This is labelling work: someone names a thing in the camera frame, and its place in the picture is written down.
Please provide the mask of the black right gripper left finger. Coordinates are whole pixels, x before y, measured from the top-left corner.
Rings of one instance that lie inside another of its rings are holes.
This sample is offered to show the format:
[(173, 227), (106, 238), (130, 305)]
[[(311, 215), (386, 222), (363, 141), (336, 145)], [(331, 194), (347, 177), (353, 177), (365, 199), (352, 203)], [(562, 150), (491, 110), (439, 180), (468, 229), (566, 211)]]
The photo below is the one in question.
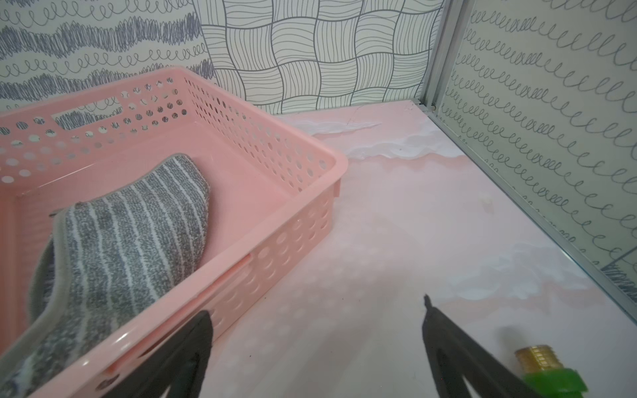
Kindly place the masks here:
[(106, 396), (198, 398), (212, 339), (211, 317), (201, 311)]

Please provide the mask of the pink perforated plastic basket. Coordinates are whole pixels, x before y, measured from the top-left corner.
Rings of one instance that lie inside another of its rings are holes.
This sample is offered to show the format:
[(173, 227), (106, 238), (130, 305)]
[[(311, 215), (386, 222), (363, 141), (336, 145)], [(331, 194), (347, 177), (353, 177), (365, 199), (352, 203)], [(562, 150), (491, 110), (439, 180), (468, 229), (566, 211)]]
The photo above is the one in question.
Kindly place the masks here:
[(181, 67), (1, 115), (1, 358), (59, 211), (186, 154), (210, 187), (197, 270), (26, 397), (108, 397), (201, 311), (213, 341), (328, 235), (342, 154)]

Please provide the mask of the grey striped square dishcloth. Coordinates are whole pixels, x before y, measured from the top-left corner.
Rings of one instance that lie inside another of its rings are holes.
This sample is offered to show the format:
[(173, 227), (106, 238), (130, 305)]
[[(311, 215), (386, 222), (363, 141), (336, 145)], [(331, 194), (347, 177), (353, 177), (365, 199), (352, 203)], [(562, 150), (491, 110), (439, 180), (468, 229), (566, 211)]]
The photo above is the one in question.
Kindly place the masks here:
[(54, 216), (28, 290), (28, 329), (1, 358), (1, 394), (26, 397), (193, 274), (210, 187), (174, 154), (130, 184)]

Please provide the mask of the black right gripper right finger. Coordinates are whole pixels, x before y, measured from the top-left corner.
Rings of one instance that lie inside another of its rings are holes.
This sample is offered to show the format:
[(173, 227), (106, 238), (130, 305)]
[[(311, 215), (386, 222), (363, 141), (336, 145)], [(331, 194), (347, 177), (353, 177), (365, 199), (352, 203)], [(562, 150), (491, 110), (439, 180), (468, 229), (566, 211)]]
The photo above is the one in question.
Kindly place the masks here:
[(422, 337), (440, 397), (538, 397), (424, 296)]

